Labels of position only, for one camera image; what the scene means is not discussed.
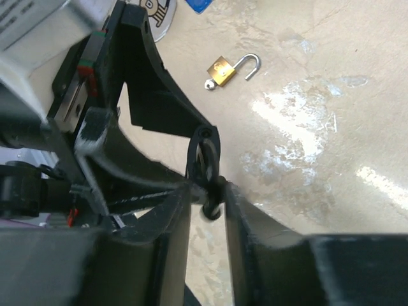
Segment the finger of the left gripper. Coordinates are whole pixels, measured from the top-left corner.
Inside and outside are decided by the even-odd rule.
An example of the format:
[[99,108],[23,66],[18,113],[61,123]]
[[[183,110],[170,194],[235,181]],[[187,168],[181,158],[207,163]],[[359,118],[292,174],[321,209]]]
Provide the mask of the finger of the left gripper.
[[211,125],[165,68],[145,9],[116,2],[110,17],[110,60],[113,80],[127,85],[132,125],[186,138]]
[[134,147],[109,109],[88,109],[75,140],[75,156],[91,189],[91,207],[101,215],[109,214],[109,204],[173,190],[185,181]]

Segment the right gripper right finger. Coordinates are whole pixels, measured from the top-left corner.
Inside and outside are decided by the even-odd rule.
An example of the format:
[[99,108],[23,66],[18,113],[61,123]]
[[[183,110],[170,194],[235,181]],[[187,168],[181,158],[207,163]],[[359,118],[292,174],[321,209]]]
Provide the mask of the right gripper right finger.
[[407,236],[302,235],[224,189],[236,305],[406,305]]

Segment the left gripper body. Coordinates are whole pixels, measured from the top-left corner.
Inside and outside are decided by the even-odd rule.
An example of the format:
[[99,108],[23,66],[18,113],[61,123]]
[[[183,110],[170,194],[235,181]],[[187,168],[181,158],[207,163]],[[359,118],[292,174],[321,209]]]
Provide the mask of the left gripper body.
[[54,79],[44,138],[58,158],[58,177],[88,179],[107,173],[100,159],[119,131],[122,47],[118,28],[94,31],[69,50]]

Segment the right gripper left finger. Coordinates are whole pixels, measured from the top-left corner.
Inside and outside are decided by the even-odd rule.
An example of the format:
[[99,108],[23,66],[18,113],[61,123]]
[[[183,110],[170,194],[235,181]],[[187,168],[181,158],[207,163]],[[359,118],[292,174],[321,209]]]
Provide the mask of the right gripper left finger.
[[115,233],[1,230],[2,305],[183,305],[191,217],[185,184]]

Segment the small brass padlock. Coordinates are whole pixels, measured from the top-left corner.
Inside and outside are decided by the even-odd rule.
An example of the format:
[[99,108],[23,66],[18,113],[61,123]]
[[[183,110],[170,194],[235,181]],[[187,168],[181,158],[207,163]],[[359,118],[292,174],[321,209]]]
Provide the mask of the small brass padlock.
[[204,88],[212,91],[216,87],[225,86],[237,70],[249,60],[254,60],[255,66],[245,76],[245,80],[249,81],[261,68],[261,58],[256,54],[245,54],[234,65],[230,64],[223,56],[220,56],[208,69],[207,73],[210,76],[205,80]]

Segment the black padlock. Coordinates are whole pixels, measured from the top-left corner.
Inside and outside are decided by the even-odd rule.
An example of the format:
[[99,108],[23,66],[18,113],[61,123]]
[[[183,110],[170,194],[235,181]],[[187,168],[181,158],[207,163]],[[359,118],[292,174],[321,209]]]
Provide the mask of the black padlock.
[[187,150],[186,178],[205,190],[213,188],[219,176],[221,142],[215,126],[199,126]]

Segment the black key bunch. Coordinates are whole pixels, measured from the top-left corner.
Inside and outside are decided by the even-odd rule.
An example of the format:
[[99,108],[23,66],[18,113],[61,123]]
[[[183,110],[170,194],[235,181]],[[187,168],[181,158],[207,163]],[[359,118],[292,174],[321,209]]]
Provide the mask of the black key bunch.
[[201,212],[209,221],[215,221],[221,216],[220,204],[224,203],[226,183],[225,177],[220,175],[203,185],[205,195],[201,201]]

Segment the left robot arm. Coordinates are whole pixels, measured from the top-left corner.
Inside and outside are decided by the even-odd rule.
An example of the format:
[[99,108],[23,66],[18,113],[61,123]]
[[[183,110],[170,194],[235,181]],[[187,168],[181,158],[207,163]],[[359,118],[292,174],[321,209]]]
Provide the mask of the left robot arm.
[[[185,173],[149,159],[119,124],[189,139]],[[1,2],[1,146],[56,156],[55,166],[1,167],[1,216],[108,217],[156,206],[183,184],[219,217],[217,128],[157,51],[144,1]]]

